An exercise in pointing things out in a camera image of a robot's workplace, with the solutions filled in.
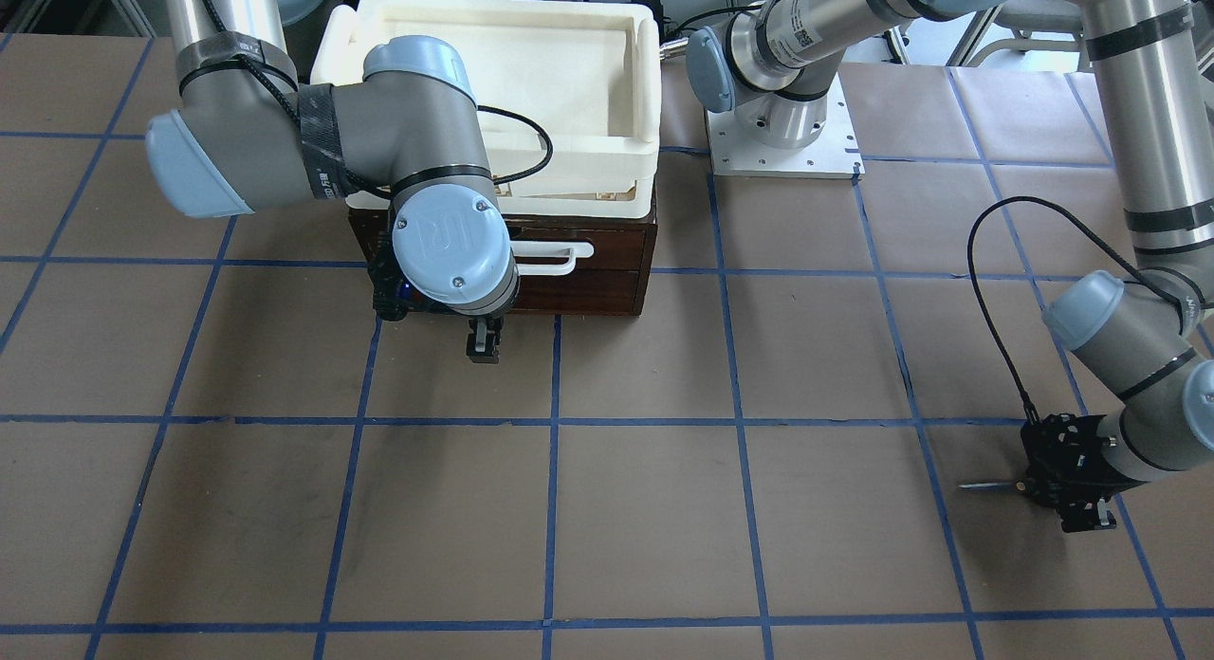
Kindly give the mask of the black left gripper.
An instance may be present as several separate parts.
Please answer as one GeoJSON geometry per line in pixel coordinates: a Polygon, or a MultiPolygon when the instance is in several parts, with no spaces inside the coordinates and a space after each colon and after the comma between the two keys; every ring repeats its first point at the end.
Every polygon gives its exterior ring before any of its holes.
{"type": "Polygon", "coordinates": [[[1114,529],[1110,505],[1096,502],[1131,488],[1131,478],[1104,457],[1110,436],[1097,432],[1102,421],[1102,415],[1060,412],[1021,427],[1028,460],[1023,488],[1031,500],[1059,510],[1059,527],[1066,534],[1114,529]]]}

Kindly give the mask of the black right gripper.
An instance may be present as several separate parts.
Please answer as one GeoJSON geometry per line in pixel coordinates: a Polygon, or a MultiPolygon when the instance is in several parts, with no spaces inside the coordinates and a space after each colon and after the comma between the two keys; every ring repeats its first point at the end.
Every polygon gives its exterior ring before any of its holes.
{"type": "Polygon", "coordinates": [[[495,305],[447,305],[452,313],[472,318],[469,320],[469,360],[473,363],[500,362],[503,315],[506,315],[514,305],[515,300],[503,300],[495,305]]]}

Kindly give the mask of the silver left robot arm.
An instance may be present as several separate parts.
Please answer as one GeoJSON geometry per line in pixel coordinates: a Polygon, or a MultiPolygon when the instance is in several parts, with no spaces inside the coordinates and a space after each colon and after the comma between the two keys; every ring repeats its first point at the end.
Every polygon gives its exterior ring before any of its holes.
{"type": "MultiPolygon", "coordinates": [[[[767,0],[686,42],[694,97],[781,149],[817,113],[846,47],[913,19],[944,22],[1006,0],[767,0]]],[[[1135,263],[1094,271],[1043,311],[1057,345],[1121,402],[1043,417],[1020,392],[1026,474],[1012,484],[1063,531],[1113,529],[1110,501],[1212,460],[1212,362],[1189,335],[1212,315],[1212,133],[1189,0],[1067,0],[1080,11],[1135,263]]]]}

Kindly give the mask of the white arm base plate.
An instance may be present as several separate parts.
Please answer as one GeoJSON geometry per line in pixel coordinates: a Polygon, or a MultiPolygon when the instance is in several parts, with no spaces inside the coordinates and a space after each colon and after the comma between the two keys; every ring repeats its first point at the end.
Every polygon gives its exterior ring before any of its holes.
{"type": "Polygon", "coordinates": [[[727,113],[707,112],[707,129],[716,175],[853,180],[866,172],[839,76],[818,99],[768,93],[727,113]]]}

